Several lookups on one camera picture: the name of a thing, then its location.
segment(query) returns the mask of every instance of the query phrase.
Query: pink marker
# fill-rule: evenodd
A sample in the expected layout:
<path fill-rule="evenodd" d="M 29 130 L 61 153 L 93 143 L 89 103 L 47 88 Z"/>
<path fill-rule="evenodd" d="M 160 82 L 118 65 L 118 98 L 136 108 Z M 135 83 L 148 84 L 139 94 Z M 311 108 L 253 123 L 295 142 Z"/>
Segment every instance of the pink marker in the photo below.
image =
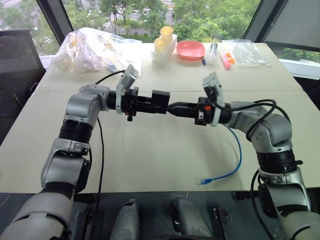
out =
<path fill-rule="evenodd" d="M 221 59 L 221 62 L 223 64 L 224 68 L 229 70 L 231 68 L 231 63 L 228 60 L 227 54 L 221 53 L 220 59 Z"/>

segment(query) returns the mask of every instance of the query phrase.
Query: white table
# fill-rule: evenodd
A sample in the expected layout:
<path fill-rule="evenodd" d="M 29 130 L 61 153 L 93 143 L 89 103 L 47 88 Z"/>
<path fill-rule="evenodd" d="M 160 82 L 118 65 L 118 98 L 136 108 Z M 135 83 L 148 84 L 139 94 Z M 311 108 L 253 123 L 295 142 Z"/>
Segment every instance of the white table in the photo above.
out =
<path fill-rule="evenodd" d="M 258 47 L 271 67 L 234 68 L 231 71 L 221 69 L 220 63 L 216 67 L 225 101 L 275 99 L 291 118 L 293 152 L 297 160 L 304 161 L 301 166 L 304 183 L 306 187 L 318 187 L 320 113 L 271 50 L 264 44 L 258 44 Z M 211 71 L 197 65 L 188 75 L 186 71 L 190 69 L 183 64 L 173 57 L 161 70 L 144 54 L 142 75 L 134 85 L 143 96 L 150 96 L 151 90 L 156 89 L 170 91 L 170 103 L 196 102 L 199 96 L 205 96 L 202 78 Z M 162 79 L 146 66 L 165 77 Z M 261 79 L 264 81 L 257 81 L 257 75 L 252 75 L 252 71 L 263 72 Z M 41 190 L 41 170 L 53 140 L 59 134 L 69 97 L 80 86 L 94 83 L 105 75 L 97 72 L 77 76 L 46 73 L 0 147 L 0 192 L 37 193 Z M 232 80 L 234 84 L 231 84 L 229 75 L 242 78 Z M 119 78 L 106 80 L 104 84 L 115 89 Z M 243 165 L 239 171 L 212 184 L 198 186 L 197 181 L 228 173 L 237 164 L 237 143 L 225 127 L 197 126 L 193 119 L 169 113 L 139 112 L 133 122 L 127 122 L 126 116 L 111 110 L 102 112 L 100 120 L 105 141 L 102 192 L 242 191 L 250 188 L 252 175 L 258 168 L 252 144 L 244 133 L 236 130 L 243 151 Z M 98 190 L 101 141 L 97 127 L 92 132 L 90 145 L 93 164 L 84 193 Z"/>

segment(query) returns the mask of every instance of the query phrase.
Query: black chair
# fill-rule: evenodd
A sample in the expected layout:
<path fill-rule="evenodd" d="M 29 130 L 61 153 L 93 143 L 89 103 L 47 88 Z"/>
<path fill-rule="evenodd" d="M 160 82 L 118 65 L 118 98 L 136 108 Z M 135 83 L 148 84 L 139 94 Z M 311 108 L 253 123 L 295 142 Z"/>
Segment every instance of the black chair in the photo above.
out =
<path fill-rule="evenodd" d="M 45 73 L 28 29 L 0 31 L 0 145 Z"/>

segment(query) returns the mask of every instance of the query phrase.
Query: white plastic container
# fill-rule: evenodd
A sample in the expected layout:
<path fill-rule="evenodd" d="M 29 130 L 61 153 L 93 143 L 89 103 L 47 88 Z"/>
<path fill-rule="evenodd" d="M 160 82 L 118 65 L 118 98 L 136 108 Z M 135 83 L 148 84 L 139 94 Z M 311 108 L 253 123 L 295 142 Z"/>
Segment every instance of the white plastic container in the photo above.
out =
<path fill-rule="evenodd" d="M 172 53 L 174 52 L 177 46 L 177 35 L 172 34 L 171 42 L 166 46 L 165 50 L 161 53 L 156 52 L 155 48 L 151 51 L 152 61 L 158 63 L 166 63 L 168 59 L 171 57 Z"/>

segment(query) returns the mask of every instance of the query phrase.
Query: floor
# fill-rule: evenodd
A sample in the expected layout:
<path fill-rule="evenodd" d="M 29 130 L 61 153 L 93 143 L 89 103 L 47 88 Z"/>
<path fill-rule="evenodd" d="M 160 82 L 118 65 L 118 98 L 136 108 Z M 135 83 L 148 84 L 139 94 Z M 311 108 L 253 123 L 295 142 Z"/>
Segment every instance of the floor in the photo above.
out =
<path fill-rule="evenodd" d="M 268 237 L 260 226 L 250 200 L 235 201 L 232 193 L 227 191 L 218 192 L 142 192 L 142 193 L 104 193 L 101 196 L 98 216 L 88 226 L 86 239 L 107 240 L 110 237 L 113 224 L 122 205 L 130 199 L 138 200 L 143 206 L 143 221 L 141 224 L 141 237 L 159 235 L 177 235 L 174 231 L 170 217 L 170 202 L 177 196 L 187 197 L 200 209 L 207 223 L 212 227 L 216 222 L 212 220 L 213 208 L 227 208 L 231 215 L 230 225 L 234 240 L 267 240 Z M 0 233 L 4 231 L 22 205 L 31 197 L 31 194 L 11 194 L 7 201 L 8 193 L 0 193 Z M 77 224 L 78 211 L 94 206 L 75 202 L 73 206 L 71 230 L 73 236 Z M 262 214 L 262 218 L 276 240 L 284 239 L 275 219 Z M 217 228 L 213 228 L 215 239 L 222 239 Z"/>

